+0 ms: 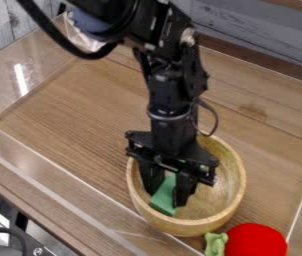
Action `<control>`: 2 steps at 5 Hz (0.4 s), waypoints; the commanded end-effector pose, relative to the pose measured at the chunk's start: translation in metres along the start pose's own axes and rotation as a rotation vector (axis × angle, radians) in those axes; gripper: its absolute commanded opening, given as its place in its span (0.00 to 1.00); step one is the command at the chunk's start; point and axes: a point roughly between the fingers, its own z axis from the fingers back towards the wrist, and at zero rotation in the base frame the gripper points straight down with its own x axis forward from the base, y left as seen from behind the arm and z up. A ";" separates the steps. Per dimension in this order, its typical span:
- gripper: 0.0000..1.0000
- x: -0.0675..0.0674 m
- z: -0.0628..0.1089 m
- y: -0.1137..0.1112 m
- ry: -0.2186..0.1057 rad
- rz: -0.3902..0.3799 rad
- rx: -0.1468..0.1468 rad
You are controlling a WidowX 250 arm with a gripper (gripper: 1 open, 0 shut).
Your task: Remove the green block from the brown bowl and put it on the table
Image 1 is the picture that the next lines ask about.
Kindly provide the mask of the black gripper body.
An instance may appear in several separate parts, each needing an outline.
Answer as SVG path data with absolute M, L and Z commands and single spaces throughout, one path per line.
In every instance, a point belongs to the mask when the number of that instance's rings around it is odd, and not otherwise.
M 149 131 L 127 131 L 125 153 L 137 164 L 140 161 L 157 164 L 175 175 L 189 170 L 197 183 L 215 184 L 215 170 L 219 160 L 197 142 L 197 112 L 185 111 L 173 116 L 151 114 Z

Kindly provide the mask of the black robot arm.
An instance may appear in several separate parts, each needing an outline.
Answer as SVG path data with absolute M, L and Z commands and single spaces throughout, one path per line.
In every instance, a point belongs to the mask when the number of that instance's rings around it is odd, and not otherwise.
M 81 0 L 67 13 L 75 31 L 105 50 L 133 42 L 148 90 L 148 131 L 128 131 L 127 154 L 137 160 L 143 186 L 155 194 L 167 171 L 175 174 L 172 204 L 187 204 L 196 186 L 215 183 L 216 157 L 197 143 L 197 108 L 208 105 L 208 74 L 200 62 L 191 18 L 168 0 Z

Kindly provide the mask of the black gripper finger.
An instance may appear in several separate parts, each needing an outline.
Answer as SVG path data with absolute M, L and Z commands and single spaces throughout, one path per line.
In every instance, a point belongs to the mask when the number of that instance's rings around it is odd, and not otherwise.
M 183 169 L 176 174 L 173 188 L 173 206 L 183 207 L 187 204 L 188 197 L 195 193 L 197 177 L 189 171 Z
M 164 181 L 164 169 L 155 163 L 140 161 L 139 172 L 144 190 L 149 195 L 153 195 Z

